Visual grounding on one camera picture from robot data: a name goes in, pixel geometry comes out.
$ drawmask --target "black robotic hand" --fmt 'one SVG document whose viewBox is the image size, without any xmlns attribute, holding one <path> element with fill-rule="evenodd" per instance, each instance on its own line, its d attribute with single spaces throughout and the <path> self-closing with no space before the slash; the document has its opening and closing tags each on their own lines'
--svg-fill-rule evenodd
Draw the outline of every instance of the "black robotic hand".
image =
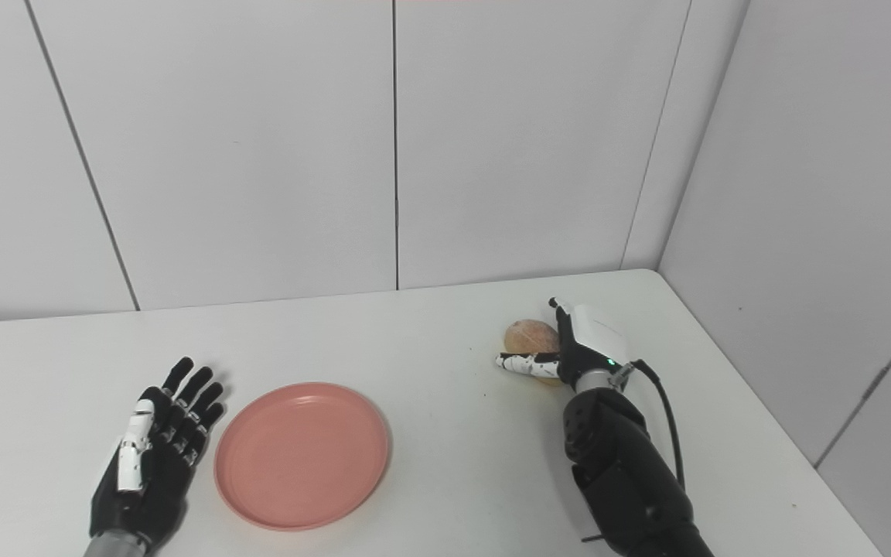
<svg viewBox="0 0 891 557">
<path fill-rule="evenodd" d="M 205 449 L 209 429 L 224 412 L 215 402 L 222 395 L 222 384 L 209 384 L 202 391 L 212 378 L 208 367 L 195 371 L 177 392 L 192 367 L 190 357 L 183 357 L 163 387 L 150 387 L 139 396 L 127 432 L 91 500 L 89 533 L 93 542 L 114 532 L 137 545 L 138 553 L 149 554 L 166 542 L 181 522 L 194 467 Z"/>
</svg>

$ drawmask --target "wrist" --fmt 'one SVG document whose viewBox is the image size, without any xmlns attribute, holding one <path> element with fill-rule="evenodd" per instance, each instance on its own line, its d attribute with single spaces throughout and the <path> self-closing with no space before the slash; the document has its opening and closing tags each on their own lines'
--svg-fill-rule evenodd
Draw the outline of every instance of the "wrist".
<svg viewBox="0 0 891 557">
<path fill-rule="evenodd" d="M 146 543 L 125 530 L 105 530 L 88 543 L 84 557 L 145 557 Z"/>
</svg>

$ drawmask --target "white table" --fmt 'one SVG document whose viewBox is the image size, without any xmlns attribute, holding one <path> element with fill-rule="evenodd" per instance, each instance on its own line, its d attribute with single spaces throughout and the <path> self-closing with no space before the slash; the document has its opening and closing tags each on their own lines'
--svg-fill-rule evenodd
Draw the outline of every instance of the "white table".
<svg viewBox="0 0 891 557">
<path fill-rule="evenodd" d="M 616 317 L 664 380 L 697 525 L 718 557 L 879 556 L 763 403 L 654 272 L 0 322 L 0 556 L 80 555 L 88 504 L 135 398 L 187 354 L 225 376 L 229 412 L 162 557 L 612 555 L 562 454 L 569 389 L 494 367 L 549 296 Z M 390 466 L 367 503 L 315 530 L 273 532 L 213 484 L 227 420 L 270 389 L 335 381 L 384 412 Z M 654 389 L 633 378 L 671 462 Z"/>
</svg>

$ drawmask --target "robotic arm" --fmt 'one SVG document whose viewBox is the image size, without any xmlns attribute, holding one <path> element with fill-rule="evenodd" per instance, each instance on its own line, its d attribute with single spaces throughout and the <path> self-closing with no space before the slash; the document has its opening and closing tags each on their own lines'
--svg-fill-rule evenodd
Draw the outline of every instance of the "robotic arm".
<svg viewBox="0 0 891 557">
<path fill-rule="evenodd" d="M 145 557 L 177 529 L 209 429 L 225 412 L 215 402 L 222 384 L 205 387 L 212 378 L 208 367 L 195 371 L 177 392 L 192 367 L 184 357 L 162 387 L 139 396 L 92 497 L 85 557 Z"/>
<path fill-rule="evenodd" d="M 559 353 L 501 354 L 509 371 L 552 377 L 573 388 L 562 415 L 572 475 L 600 535 L 626 557 L 713 557 L 693 523 L 684 490 L 675 420 L 657 374 L 642 360 L 629 362 L 628 346 L 611 320 L 589 306 L 557 299 Z M 630 373 L 641 371 L 662 396 L 676 455 L 673 475 L 651 443 L 641 412 L 623 395 Z"/>
</svg>

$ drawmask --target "black cable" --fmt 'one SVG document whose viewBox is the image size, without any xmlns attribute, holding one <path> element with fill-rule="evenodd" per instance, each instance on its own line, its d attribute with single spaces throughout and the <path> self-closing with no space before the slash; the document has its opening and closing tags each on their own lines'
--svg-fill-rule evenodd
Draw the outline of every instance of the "black cable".
<svg viewBox="0 0 891 557">
<path fill-rule="evenodd" d="M 644 360 L 634 360 L 632 362 L 634 369 L 641 371 L 644 377 L 655 385 L 659 398 L 662 399 L 662 406 L 665 408 L 665 419 L 669 422 L 669 435 L 672 437 L 672 455 L 676 459 L 676 482 L 679 487 L 686 489 L 686 476 L 683 474 L 683 454 L 679 451 L 679 431 L 676 429 L 676 417 L 672 415 L 672 405 L 669 403 L 669 397 L 665 394 L 665 388 L 662 387 L 662 381 L 659 380 L 658 374 L 644 363 Z"/>
</svg>

